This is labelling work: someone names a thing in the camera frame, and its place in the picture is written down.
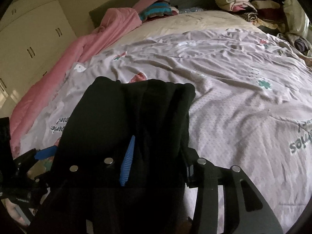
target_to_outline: metal rivet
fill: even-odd
[[[237,165],[232,166],[232,170],[236,173],[239,173],[241,171],[241,168]]]
[[[105,158],[104,159],[105,164],[111,164],[112,162],[114,162],[114,159],[112,159],[112,158]]]
[[[69,170],[71,171],[71,172],[75,172],[75,171],[77,171],[78,170],[78,166],[77,165],[72,165],[70,168],[69,168]]]
[[[207,160],[204,159],[204,158],[199,158],[199,159],[197,159],[197,163],[199,163],[199,164],[205,164],[205,163],[207,163]]]

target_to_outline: pink blanket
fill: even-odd
[[[29,89],[13,110],[10,130],[14,158],[19,155],[21,137],[48,105],[73,63],[86,62],[141,24],[137,11],[132,8],[108,9],[99,28],[90,35],[78,38],[66,49],[49,73]]]

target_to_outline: bed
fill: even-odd
[[[94,24],[108,5],[119,3],[110,1],[90,12]],[[192,83],[196,97],[189,111],[189,146],[216,166],[241,166],[284,232],[297,221],[312,194],[312,78],[287,42],[223,11],[144,23],[71,65],[21,137],[19,154],[57,144],[71,112],[98,76],[122,83]],[[219,194],[221,233],[224,205]],[[186,189],[190,217],[195,200],[196,190]]]

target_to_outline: white cabinet door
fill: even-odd
[[[17,103],[76,39],[59,2],[41,5],[0,31],[0,82]]]
[[[2,91],[0,86],[0,118],[10,117],[15,106],[16,103]]]
[[[12,3],[0,21],[0,30],[34,8],[54,0],[18,0]]]
[[[27,78],[36,67],[22,31],[22,23],[16,20],[0,32],[0,81],[17,102],[29,89]]]
[[[22,17],[22,21],[27,29],[24,38],[32,51],[33,62],[36,63],[33,75],[41,74],[43,66],[50,69],[76,39],[58,1],[30,11]]]

